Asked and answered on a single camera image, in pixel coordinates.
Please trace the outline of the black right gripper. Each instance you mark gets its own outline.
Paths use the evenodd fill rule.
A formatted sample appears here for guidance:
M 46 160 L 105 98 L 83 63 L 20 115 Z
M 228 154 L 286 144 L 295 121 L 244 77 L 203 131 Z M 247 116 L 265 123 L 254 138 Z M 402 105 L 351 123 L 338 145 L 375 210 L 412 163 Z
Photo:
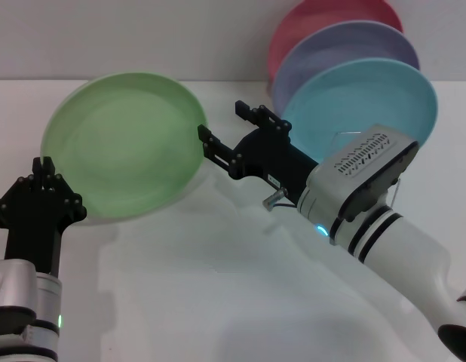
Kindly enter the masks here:
M 290 143 L 291 123 L 264 105 L 251 108 L 241 100 L 235 102 L 235 114 L 258 129 L 246 135 L 234 153 L 206 126 L 199 125 L 198 137 L 203 144 L 204 157 L 225 170 L 232 179 L 256 176 L 276 189 L 285 188 L 289 199 L 300 198 L 317 162 Z

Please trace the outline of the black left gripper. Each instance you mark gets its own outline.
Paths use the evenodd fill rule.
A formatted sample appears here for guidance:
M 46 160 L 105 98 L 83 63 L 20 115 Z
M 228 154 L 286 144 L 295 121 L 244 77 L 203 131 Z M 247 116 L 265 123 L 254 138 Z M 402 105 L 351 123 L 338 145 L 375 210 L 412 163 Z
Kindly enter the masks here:
M 87 216 L 82 197 L 73 192 L 51 157 L 32 162 L 32 173 L 19 176 L 0 198 L 0 229 L 8 230 L 6 259 L 31 262 L 40 273 L 57 277 L 62 233 Z

